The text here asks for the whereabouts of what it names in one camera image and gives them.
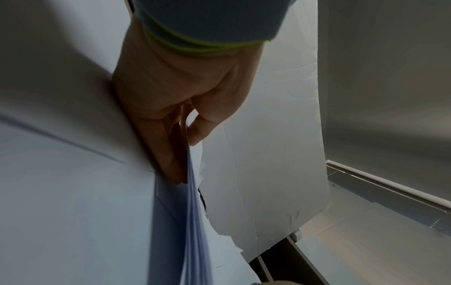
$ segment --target gray wall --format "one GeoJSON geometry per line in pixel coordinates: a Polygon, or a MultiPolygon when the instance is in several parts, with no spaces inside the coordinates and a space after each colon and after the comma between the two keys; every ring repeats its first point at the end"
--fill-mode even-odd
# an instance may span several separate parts
{"type": "Polygon", "coordinates": [[[327,18],[327,159],[450,200],[451,1],[330,1],[327,18]]]}

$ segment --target sleeve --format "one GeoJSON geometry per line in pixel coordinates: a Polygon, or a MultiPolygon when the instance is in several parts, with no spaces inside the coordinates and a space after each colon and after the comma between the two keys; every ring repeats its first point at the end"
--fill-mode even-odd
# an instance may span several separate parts
{"type": "Polygon", "coordinates": [[[274,38],[295,0],[132,0],[162,44],[191,53],[224,51],[274,38]]]}

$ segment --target fingers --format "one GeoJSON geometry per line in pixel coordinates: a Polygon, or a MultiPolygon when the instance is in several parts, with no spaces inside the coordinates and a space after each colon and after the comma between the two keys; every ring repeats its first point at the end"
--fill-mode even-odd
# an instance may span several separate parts
{"type": "Polygon", "coordinates": [[[170,134],[168,134],[162,120],[134,118],[132,121],[163,174],[175,184],[185,182],[186,150],[185,159],[183,160],[182,153],[185,148],[181,141],[180,129],[172,128],[170,134]]]}
{"type": "Polygon", "coordinates": [[[197,145],[206,138],[219,123],[211,122],[201,115],[197,115],[194,122],[188,127],[188,143],[190,146],[197,145]]]}

